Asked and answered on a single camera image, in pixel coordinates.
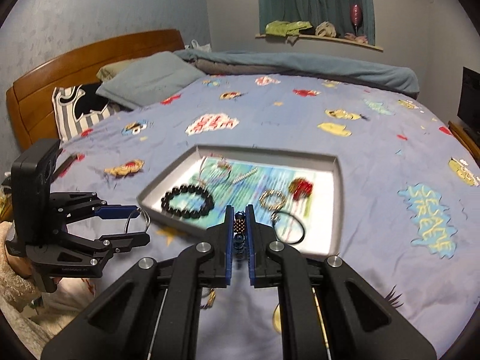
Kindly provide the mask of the wooden desk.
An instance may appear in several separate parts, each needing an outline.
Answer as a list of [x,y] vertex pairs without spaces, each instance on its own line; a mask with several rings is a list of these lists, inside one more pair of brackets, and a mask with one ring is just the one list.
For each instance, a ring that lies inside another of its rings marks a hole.
[[473,133],[470,133],[466,127],[461,127],[459,124],[448,121],[448,128],[452,135],[465,147],[472,157],[479,161],[479,139],[473,136]]

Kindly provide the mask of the pink balloon on stick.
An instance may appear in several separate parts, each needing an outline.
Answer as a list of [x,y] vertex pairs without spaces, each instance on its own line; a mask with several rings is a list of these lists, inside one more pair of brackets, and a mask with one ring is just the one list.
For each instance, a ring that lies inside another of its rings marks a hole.
[[363,12],[359,4],[352,4],[350,8],[350,20],[354,28],[354,34],[357,35],[363,22]]

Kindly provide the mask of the black monitor screen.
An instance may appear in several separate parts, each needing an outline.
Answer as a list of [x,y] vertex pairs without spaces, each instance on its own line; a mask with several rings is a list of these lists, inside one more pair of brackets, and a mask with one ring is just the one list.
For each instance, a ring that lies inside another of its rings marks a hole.
[[463,67],[457,116],[475,133],[480,128],[480,75]]

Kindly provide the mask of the olive green pillow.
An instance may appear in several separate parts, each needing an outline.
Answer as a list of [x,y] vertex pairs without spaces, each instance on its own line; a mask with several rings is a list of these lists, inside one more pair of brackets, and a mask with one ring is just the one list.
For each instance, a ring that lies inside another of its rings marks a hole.
[[141,60],[141,58],[132,58],[132,59],[121,60],[114,63],[109,63],[107,65],[100,67],[100,69],[96,73],[96,77],[101,82],[109,81],[114,77],[116,77],[120,72],[122,72],[132,63],[135,63],[139,60]]

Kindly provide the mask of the green cloth on sill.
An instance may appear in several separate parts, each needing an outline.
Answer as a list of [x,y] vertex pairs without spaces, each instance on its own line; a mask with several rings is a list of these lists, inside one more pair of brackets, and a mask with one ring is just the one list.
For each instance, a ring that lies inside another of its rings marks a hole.
[[281,38],[298,37],[305,31],[313,29],[312,24],[309,21],[280,21],[275,20],[266,24],[264,34],[266,36],[274,36]]

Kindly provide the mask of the wooden headboard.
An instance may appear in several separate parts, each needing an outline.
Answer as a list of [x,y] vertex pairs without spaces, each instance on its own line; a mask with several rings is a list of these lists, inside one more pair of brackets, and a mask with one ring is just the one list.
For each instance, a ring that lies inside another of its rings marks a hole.
[[54,88],[95,83],[98,70],[109,63],[183,48],[177,29],[130,33],[73,49],[25,73],[6,92],[10,126],[19,148],[24,151],[41,138],[58,136],[51,102]]

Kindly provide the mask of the pearl hair clip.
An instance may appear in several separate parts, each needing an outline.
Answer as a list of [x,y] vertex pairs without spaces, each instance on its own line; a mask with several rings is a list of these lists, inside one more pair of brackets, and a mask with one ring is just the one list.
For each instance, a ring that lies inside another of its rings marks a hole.
[[236,185],[236,184],[242,182],[243,180],[245,180],[246,178],[252,176],[252,175],[255,174],[257,171],[258,171],[258,168],[257,168],[257,167],[254,167],[253,169],[250,169],[249,172],[246,172],[246,173],[244,173],[244,174],[241,174],[241,175],[237,176],[237,177],[231,182],[231,184],[232,184],[232,185]]

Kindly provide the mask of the beige cloth on sill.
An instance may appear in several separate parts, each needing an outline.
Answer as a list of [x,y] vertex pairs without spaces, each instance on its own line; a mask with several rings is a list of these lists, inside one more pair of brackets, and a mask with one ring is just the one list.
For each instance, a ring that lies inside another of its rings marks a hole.
[[336,38],[337,32],[332,23],[324,21],[316,27],[315,35],[320,38]]

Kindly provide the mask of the blue cartoon bed cover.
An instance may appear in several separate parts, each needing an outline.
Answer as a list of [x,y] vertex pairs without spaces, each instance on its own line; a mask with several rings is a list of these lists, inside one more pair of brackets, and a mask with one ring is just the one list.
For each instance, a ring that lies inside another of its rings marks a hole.
[[[173,185],[201,184],[214,210],[286,196],[281,238],[340,255],[445,354],[479,304],[479,166],[425,106],[401,94],[304,76],[206,76],[64,144],[80,162],[53,183],[130,205],[186,151]],[[258,171],[231,182],[254,167]],[[295,178],[313,183],[298,201]]]

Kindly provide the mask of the red bead ornament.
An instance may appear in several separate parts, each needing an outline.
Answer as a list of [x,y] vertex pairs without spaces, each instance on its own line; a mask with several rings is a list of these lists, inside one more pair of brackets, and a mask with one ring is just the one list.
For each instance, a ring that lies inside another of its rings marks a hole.
[[295,178],[289,183],[288,190],[292,199],[298,201],[311,196],[313,183],[304,178]]

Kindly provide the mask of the teal folded blanket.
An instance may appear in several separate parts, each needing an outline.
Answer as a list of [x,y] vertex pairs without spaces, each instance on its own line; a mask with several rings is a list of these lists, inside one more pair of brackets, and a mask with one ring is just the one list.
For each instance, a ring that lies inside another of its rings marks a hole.
[[339,80],[404,94],[420,93],[415,72],[408,67],[307,53],[204,52],[183,49],[175,55],[205,73],[230,75],[283,74]]

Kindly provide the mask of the wooden window sill shelf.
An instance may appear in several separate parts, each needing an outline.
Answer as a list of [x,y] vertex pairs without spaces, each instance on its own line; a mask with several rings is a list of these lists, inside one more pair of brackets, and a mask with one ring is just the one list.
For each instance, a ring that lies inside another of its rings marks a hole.
[[377,52],[383,52],[384,48],[381,46],[374,46],[367,43],[359,43],[357,41],[348,40],[345,38],[336,38],[336,37],[318,37],[313,35],[294,35],[290,37],[278,37],[273,35],[266,35],[266,34],[256,34],[256,39],[264,39],[266,41],[276,41],[276,42],[284,42],[291,46],[295,45],[299,41],[321,41],[321,42],[328,42],[334,44],[342,44],[342,45],[349,45],[353,47],[360,47],[363,49],[374,50]]

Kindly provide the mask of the striped black white pillow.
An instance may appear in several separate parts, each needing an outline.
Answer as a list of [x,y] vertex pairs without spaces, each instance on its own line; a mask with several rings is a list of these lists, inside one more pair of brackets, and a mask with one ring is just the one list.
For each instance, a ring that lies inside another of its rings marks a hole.
[[55,87],[51,101],[58,136],[67,142],[121,111],[116,103],[96,94],[100,83]]

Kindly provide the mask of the pink cloth on sill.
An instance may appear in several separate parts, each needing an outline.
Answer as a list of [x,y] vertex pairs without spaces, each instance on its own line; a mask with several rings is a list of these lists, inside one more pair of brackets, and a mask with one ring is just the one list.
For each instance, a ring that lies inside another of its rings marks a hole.
[[368,45],[368,38],[366,35],[355,35],[354,33],[346,33],[344,38],[348,41],[354,41],[359,44],[366,44]]

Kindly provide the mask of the grey-blue pillow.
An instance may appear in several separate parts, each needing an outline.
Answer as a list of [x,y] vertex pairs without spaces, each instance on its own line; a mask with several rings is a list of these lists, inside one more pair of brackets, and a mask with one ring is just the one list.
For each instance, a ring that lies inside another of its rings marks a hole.
[[205,76],[195,66],[165,51],[129,64],[103,82],[96,94],[133,111],[161,102]]

